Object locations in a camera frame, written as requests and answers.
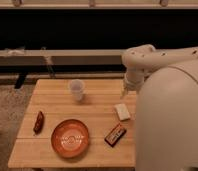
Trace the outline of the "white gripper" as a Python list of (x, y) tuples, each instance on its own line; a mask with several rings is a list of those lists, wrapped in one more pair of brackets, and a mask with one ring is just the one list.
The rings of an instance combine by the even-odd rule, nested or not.
[(143, 70), (127, 69), (123, 78), (121, 98), (124, 98), (130, 91), (139, 91), (144, 84), (144, 78)]

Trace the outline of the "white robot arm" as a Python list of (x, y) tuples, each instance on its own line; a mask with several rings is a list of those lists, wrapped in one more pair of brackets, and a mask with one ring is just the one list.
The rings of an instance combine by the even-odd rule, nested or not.
[(125, 50), (124, 91), (135, 91), (135, 171), (198, 171), (198, 47)]

